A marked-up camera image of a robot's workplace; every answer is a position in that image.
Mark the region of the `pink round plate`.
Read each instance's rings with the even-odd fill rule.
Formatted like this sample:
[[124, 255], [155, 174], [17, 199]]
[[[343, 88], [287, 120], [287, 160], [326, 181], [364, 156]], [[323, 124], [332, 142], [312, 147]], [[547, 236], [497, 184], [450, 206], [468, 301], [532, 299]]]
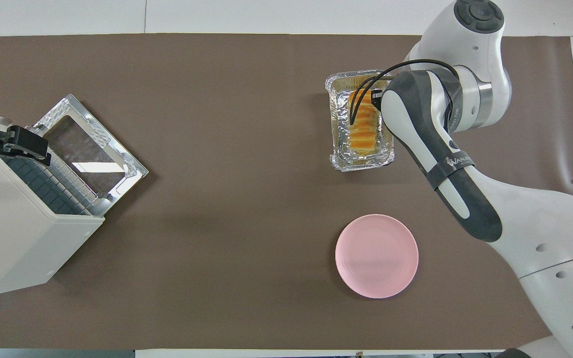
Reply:
[[334, 258], [342, 281], [368, 299], [400, 294], [418, 270], [418, 245], [411, 231], [393, 217], [355, 218], [339, 235]]

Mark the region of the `brown paper table mat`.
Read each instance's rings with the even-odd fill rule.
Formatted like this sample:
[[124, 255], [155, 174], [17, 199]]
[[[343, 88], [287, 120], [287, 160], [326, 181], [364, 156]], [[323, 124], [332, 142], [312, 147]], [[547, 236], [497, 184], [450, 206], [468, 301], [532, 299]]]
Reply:
[[[0, 116], [71, 93], [149, 169], [46, 283], [0, 294], [0, 348], [505, 349], [550, 335], [512, 269], [471, 238], [402, 147], [341, 173], [325, 80], [404, 60], [418, 36], [0, 37]], [[339, 234], [379, 213], [420, 262], [372, 300]]]

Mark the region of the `aluminium foil tray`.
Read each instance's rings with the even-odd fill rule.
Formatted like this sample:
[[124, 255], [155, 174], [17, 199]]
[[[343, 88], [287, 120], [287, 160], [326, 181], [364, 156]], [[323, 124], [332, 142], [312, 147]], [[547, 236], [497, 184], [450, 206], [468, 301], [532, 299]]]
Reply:
[[[328, 91], [333, 152], [330, 162], [340, 172], [352, 172], [379, 168], [389, 165], [395, 159], [393, 137], [380, 115], [379, 132], [376, 136], [376, 151], [370, 156], [360, 156], [349, 145], [349, 128], [355, 116], [349, 109], [347, 101], [350, 93], [360, 90], [359, 84], [374, 77], [379, 70], [345, 71], [330, 75], [326, 79], [325, 88]], [[384, 89], [388, 80], [376, 82], [372, 89]]]

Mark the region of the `glass oven door, silver frame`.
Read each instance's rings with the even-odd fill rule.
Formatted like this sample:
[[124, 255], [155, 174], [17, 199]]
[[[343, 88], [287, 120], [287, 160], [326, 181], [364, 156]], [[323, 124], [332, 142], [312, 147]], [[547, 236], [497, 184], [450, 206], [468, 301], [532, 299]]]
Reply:
[[104, 217], [149, 170], [72, 94], [30, 131], [48, 142], [49, 173], [63, 185], [75, 213]]

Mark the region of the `white toaster oven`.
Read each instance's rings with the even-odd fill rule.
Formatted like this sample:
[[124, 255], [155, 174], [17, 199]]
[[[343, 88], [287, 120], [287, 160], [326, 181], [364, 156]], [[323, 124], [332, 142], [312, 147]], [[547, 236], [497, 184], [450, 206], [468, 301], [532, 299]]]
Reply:
[[[6, 129], [0, 124], [0, 132]], [[104, 222], [104, 217], [53, 213], [3, 163], [3, 157], [0, 294], [46, 283]]]

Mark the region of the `golden ridged bread loaf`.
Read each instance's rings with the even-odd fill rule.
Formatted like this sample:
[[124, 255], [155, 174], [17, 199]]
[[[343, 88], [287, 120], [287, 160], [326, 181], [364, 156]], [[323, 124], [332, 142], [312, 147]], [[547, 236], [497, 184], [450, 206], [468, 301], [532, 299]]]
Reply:
[[370, 156], [376, 151], [376, 136], [380, 131], [380, 112], [372, 104], [372, 90], [353, 91], [347, 104], [355, 116], [349, 128], [349, 145], [360, 156]]

